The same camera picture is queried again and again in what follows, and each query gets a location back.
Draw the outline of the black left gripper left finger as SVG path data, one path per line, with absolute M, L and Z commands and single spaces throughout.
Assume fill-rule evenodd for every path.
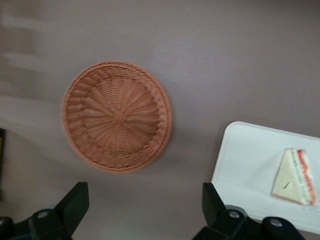
M 34 213 L 28 220 L 33 240 L 71 240 L 90 206 L 87 182 L 78 182 L 52 209 Z

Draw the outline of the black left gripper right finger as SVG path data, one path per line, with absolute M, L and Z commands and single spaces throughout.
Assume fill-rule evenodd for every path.
M 226 206 L 211 182 L 202 184 L 202 212 L 206 220 L 195 240 L 250 240 L 246 234 L 248 214 L 237 206 Z

